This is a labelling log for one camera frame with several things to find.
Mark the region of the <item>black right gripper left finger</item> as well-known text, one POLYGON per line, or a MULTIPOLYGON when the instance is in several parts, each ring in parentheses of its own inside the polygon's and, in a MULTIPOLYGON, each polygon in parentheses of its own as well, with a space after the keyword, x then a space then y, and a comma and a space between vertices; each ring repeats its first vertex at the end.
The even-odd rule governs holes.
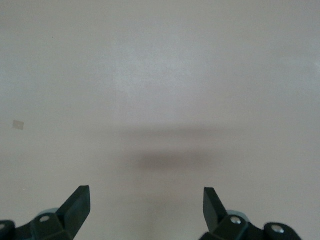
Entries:
POLYGON ((16 227, 12 220, 0 222, 2 240, 73 240, 91 212, 88 185, 79 186, 60 206, 42 211, 29 223, 16 227))

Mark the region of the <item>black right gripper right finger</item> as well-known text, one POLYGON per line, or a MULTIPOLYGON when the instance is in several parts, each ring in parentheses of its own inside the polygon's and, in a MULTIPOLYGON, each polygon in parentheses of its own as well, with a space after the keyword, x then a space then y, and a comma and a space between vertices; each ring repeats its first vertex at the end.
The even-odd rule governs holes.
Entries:
POLYGON ((208 227, 202 240, 300 240, 301 237, 288 225, 268 222, 262 229, 254 226, 237 211, 227 211, 215 189, 203 191, 203 215, 208 227))

